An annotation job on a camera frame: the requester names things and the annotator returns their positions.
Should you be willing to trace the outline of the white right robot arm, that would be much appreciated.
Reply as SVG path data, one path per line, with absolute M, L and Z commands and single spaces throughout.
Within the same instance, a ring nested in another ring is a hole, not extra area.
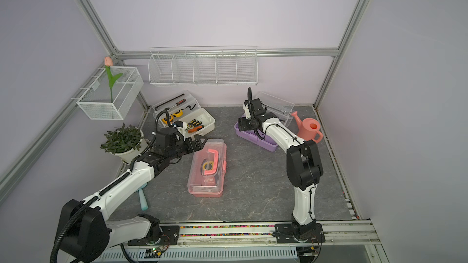
M 317 223 L 314 214 L 314 196 L 324 174 L 318 145 L 285 127 L 275 114 L 268 112 L 268 107 L 259 98 L 252 98 L 251 90 L 247 92 L 243 110 L 244 116 L 238 119 L 240 131 L 253 131 L 261 140 L 269 136 L 286 154 L 286 174 L 294 186 L 294 208 L 291 223 L 282 225 L 282 229 L 276 231 L 276 237 L 298 242 L 324 242 L 322 225 Z

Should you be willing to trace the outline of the purple toolbox with clear lid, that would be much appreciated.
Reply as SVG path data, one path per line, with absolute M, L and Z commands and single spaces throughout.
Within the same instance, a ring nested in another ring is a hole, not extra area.
M 253 99 L 252 89 L 248 88 L 247 100 Z M 270 152 L 274 152 L 278 146 L 286 152 L 290 147 L 303 143 L 303 139 L 286 128 L 276 116 L 263 123 L 263 130 L 240 131 L 238 122 L 235 127 L 238 136 Z

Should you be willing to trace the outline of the pink toolbox with clear lid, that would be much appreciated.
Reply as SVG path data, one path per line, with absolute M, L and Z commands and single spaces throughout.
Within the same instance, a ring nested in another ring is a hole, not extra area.
M 227 169 L 227 145 L 222 139 L 208 139 L 195 152 L 188 179 L 188 192 L 195 197 L 219 198 L 223 195 Z

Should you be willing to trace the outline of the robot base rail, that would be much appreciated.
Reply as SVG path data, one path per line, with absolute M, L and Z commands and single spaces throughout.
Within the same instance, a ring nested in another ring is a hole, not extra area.
M 370 221 L 325 221 L 310 239 L 284 237 L 286 223 L 171 222 L 155 245 L 129 242 L 105 251 L 99 263 L 387 263 Z

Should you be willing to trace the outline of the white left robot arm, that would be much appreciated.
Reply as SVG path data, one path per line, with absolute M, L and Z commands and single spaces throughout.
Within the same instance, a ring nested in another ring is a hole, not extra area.
M 109 218 L 144 184 L 184 155 L 202 150 L 206 142 L 199 135 L 184 138 L 175 128 L 156 130 L 150 144 L 131 161 L 124 174 L 91 196 L 72 199 L 63 206 L 50 262 L 57 262 L 61 250 L 73 256 L 75 262 L 90 263 L 108 248 L 132 240 L 141 239 L 147 244 L 161 242 L 163 231 L 155 217 L 139 214 L 114 222 Z

